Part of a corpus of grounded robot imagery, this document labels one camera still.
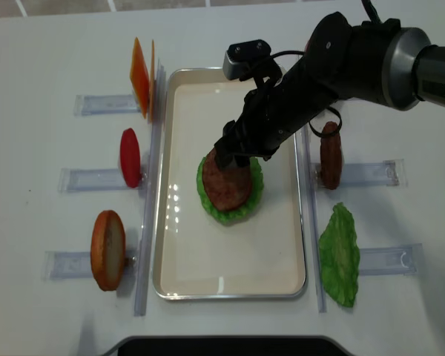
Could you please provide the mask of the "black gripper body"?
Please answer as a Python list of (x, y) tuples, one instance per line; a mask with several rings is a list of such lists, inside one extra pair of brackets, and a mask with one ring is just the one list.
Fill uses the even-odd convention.
[(298, 61), (279, 85), (264, 86), (246, 101), (234, 125), (214, 149), (269, 160), (292, 134), (321, 112), (321, 89)]

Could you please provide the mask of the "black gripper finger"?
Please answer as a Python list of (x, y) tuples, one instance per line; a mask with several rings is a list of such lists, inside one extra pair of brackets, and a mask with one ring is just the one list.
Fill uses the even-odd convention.
[(215, 162), (220, 171), (245, 167), (245, 157), (216, 151)]

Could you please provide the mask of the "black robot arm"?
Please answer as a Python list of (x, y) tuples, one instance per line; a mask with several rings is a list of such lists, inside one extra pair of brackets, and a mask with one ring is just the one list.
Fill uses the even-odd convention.
[(420, 101), (445, 107), (445, 47), (397, 19), (371, 17), (350, 25), (341, 13), (323, 18), (299, 60), (286, 72), (263, 40), (232, 44), (227, 79), (253, 79), (239, 119), (215, 143), (220, 169), (243, 167), (250, 157), (271, 159), (279, 146), (339, 100), (362, 99), (399, 111)]

